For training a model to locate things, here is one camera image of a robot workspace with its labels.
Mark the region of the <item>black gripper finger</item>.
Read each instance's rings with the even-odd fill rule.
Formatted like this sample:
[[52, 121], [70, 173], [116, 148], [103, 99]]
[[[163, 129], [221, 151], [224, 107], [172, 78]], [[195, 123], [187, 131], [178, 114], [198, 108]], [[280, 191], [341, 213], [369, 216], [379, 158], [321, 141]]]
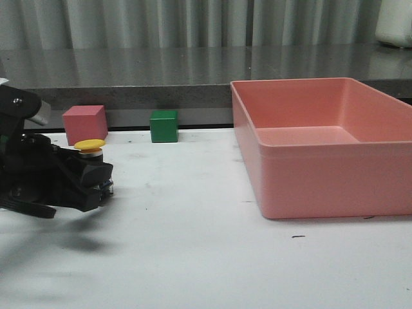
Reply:
[[88, 212], [113, 194], [113, 165], [103, 161], [101, 148], [56, 147], [53, 162], [58, 170], [55, 185], [58, 206]]

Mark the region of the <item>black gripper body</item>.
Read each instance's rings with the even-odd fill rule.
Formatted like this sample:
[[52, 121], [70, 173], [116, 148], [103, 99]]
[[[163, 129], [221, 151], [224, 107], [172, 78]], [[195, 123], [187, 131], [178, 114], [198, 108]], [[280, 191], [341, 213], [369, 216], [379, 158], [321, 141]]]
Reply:
[[56, 207], [68, 208], [69, 156], [69, 149], [44, 135], [1, 135], [1, 208], [46, 219]]

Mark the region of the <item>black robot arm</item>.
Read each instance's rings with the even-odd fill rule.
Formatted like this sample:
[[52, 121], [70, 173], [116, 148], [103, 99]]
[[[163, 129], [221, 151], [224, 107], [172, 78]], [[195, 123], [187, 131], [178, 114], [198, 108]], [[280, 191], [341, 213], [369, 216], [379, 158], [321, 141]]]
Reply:
[[6, 172], [18, 173], [23, 168], [20, 151], [24, 122], [44, 126], [49, 116], [50, 106], [35, 93], [1, 85], [1, 165]]

